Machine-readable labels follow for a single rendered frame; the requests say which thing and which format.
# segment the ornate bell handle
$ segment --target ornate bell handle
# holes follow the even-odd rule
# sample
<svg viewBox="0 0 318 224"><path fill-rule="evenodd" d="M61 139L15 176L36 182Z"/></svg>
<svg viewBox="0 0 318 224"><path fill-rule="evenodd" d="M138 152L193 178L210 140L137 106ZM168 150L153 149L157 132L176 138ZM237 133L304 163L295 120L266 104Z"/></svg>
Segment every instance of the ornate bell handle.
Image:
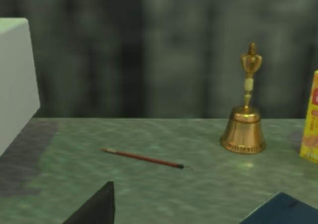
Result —
<svg viewBox="0 0 318 224"><path fill-rule="evenodd" d="M253 91L253 75L259 70L262 64L262 57L256 54L255 43L249 44L248 54L243 54L240 61L244 71L246 72L246 78L244 81L244 108L247 110L251 100L251 92Z"/></svg>

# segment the golden bell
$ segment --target golden bell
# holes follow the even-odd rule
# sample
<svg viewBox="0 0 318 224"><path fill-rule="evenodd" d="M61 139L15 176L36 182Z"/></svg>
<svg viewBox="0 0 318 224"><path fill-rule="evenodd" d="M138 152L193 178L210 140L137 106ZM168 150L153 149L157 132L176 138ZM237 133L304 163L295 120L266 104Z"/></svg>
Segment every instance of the golden bell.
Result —
<svg viewBox="0 0 318 224"><path fill-rule="evenodd" d="M255 44L249 45L248 54L241 56L241 65L246 72L244 83L244 106L232 109L221 145L236 153L253 154L265 149L259 111L249 105L253 90L253 75L260 68L262 57L255 52Z"/></svg>

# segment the bell body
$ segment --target bell body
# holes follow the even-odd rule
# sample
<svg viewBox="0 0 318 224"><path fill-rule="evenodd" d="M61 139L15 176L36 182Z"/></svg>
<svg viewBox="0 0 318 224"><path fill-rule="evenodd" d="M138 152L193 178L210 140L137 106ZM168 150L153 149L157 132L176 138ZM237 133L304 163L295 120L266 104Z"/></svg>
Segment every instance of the bell body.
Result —
<svg viewBox="0 0 318 224"><path fill-rule="evenodd" d="M258 110L234 107L220 142L224 148L236 153L253 154L264 150L265 140Z"/></svg>

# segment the green table surface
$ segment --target green table surface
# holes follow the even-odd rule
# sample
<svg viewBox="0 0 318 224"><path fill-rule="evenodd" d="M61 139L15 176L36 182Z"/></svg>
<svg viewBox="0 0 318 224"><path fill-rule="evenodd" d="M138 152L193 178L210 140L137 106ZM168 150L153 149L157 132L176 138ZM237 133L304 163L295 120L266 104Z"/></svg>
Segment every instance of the green table surface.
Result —
<svg viewBox="0 0 318 224"><path fill-rule="evenodd" d="M31 120L0 157L0 223L61 224L107 181L115 184L115 224L238 224L276 191L318 208L318 165L297 152L304 120L263 120L268 146L256 155L219 145L226 122Z"/></svg>

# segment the bell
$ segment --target bell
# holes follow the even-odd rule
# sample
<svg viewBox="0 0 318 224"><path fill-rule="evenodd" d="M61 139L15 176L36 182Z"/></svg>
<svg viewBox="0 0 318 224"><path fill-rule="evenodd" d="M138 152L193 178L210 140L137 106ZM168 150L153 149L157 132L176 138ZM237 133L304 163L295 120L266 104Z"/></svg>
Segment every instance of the bell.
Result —
<svg viewBox="0 0 318 224"><path fill-rule="evenodd" d="M265 148L260 114L254 107L234 107L221 136L224 148L236 153L258 153Z"/></svg>
<svg viewBox="0 0 318 224"><path fill-rule="evenodd" d="M244 106L232 109L227 127L220 138L221 145L232 152L253 154L265 149L265 140L258 109L249 105L253 90L253 75L260 68L262 57L255 52L255 44L249 45L248 54L241 56L246 72Z"/></svg>

